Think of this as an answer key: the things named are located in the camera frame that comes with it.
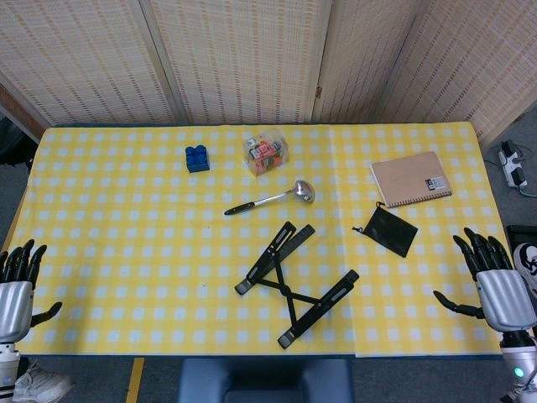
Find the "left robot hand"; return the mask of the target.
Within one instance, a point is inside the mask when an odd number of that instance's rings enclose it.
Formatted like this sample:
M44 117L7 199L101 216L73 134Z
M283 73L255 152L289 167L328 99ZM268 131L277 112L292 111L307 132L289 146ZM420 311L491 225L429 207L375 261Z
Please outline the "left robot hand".
M20 342L31 328L52 319L62 307L57 301L48 311L33 314L34 291L47 245L32 253L33 246L30 239L11 253L1 252L1 344Z

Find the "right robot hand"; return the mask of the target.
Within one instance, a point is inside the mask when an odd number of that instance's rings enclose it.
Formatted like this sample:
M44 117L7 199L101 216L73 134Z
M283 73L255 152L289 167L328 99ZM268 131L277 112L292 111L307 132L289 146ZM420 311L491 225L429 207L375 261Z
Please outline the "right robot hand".
M536 326L536 312L521 274L504 246L492 236L484 237L465 227L467 239L453 237L474 280L480 306L457 304L441 292L433 295L440 304L458 314L484 319L501 333L522 332Z

